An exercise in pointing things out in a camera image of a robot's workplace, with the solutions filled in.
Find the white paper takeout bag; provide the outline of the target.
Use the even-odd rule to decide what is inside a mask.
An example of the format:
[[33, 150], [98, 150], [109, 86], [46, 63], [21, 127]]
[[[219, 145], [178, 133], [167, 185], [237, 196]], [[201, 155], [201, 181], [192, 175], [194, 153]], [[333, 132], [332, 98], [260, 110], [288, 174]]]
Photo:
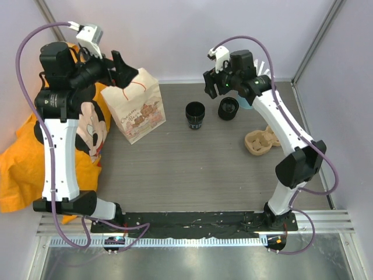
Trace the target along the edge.
[[109, 86], [101, 94], [118, 127], [130, 144], [166, 122], [159, 82], [144, 68], [125, 89]]

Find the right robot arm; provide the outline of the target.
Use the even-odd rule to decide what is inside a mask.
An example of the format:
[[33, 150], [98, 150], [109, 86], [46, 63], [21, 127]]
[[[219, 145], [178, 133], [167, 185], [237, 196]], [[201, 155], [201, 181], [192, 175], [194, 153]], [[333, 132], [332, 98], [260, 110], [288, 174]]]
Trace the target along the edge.
[[203, 74], [205, 92], [214, 99], [236, 91], [264, 118], [281, 144], [285, 158], [275, 167], [278, 183], [263, 209], [265, 227], [277, 230], [291, 214], [289, 203], [295, 192], [319, 172], [326, 145], [302, 131], [270, 77], [256, 74], [250, 51], [229, 52], [220, 46], [209, 50], [207, 56], [215, 66]]

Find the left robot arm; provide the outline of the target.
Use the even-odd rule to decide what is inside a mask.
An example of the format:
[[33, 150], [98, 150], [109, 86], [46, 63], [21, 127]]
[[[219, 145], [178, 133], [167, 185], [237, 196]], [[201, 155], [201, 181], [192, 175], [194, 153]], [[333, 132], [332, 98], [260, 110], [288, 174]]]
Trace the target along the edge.
[[127, 65], [118, 51], [112, 58], [79, 54], [64, 42], [54, 42], [40, 50], [40, 62], [47, 87], [38, 93], [34, 104], [40, 115], [43, 135], [45, 179], [41, 198], [33, 202], [36, 212], [89, 216], [104, 221], [113, 233], [124, 225], [118, 203], [99, 199], [93, 190], [78, 186], [75, 168], [75, 140], [79, 116], [83, 113], [83, 92], [97, 82], [126, 88], [139, 71]]

